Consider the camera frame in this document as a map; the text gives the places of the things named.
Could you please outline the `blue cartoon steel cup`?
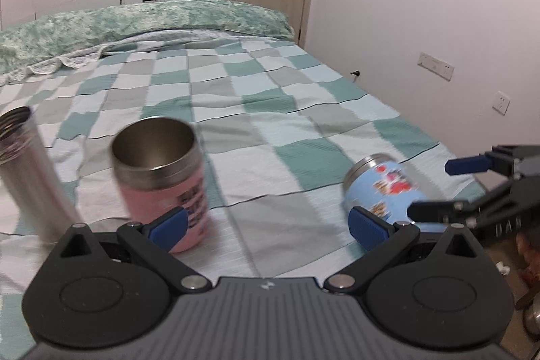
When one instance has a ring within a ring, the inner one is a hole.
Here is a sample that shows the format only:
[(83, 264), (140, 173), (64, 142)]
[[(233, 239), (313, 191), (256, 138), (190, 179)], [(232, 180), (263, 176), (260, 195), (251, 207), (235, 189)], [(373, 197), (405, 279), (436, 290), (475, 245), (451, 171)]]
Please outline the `blue cartoon steel cup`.
[(402, 165), (386, 154), (366, 156), (354, 164), (345, 174), (342, 194), (346, 213), (360, 206), (388, 223), (408, 220), (409, 205), (427, 199)]

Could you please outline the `green floral quilt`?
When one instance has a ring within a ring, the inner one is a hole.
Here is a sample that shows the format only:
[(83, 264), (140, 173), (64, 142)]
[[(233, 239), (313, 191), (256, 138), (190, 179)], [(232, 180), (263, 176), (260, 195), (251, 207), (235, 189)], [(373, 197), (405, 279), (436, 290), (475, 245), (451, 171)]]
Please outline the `green floral quilt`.
[(295, 39), (285, 14), (230, 0), (172, 0), (62, 12), (1, 33), (1, 83), (78, 67), (105, 48), (140, 36), (212, 30)]

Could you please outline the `tall stainless steel flask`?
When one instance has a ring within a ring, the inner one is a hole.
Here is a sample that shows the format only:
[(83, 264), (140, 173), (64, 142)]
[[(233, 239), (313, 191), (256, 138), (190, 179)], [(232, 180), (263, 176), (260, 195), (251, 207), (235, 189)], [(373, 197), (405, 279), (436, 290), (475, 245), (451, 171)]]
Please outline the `tall stainless steel flask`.
[(50, 161), (30, 107), (1, 115), (1, 179), (24, 221), (46, 243), (81, 217)]

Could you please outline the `white wall socket panel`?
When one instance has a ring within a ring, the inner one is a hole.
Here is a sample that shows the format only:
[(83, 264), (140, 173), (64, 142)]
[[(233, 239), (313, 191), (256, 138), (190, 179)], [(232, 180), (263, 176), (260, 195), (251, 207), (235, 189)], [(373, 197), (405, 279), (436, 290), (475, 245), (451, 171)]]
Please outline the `white wall socket panel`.
[(417, 64), (418, 66), (431, 71), (437, 76), (440, 76), (446, 81), (450, 81), (452, 79), (454, 67), (449, 63), (439, 60), (438, 58), (434, 58), (431, 55), (421, 52)]

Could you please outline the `pink steel cup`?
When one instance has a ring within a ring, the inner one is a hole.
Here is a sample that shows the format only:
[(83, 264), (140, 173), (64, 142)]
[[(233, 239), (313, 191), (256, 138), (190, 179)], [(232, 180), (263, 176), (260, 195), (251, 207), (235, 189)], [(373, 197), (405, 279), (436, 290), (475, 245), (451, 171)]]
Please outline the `pink steel cup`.
[(181, 206), (189, 216), (186, 236), (170, 250), (195, 247), (208, 226), (203, 154), (191, 124), (170, 117), (138, 120), (110, 144), (113, 175), (133, 221), (149, 223)]

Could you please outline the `checkered green white bedsheet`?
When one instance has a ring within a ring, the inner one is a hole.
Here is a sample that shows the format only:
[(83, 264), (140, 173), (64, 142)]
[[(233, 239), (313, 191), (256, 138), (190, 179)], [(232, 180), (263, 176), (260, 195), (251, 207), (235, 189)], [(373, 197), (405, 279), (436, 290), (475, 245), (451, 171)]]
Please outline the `checkered green white bedsheet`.
[(75, 70), (1, 85), (3, 111), (24, 105), (94, 230), (113, 230), (128, 216), (113, 179), (113, 136), (152, 116), (193, 124), (210, 222), (180, 259), (211, 280), (324, 279), (359, 258), (342, 181), (368, 155), (392, 156), (430, 198), (482, 194), (474, 178), (445, 173), (442, 143), (287, 41), (108, 49)]

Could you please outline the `white wall outlet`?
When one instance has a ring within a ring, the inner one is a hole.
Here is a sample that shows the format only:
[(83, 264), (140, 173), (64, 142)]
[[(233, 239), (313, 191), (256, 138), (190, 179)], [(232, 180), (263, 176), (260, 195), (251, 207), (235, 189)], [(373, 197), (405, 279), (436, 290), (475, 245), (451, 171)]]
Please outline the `white wall outlet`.
[(508, 111), (511, 99), (501, 91), (498, 91), (494, 97), (491, 107), (500, 115), (505, 115)]

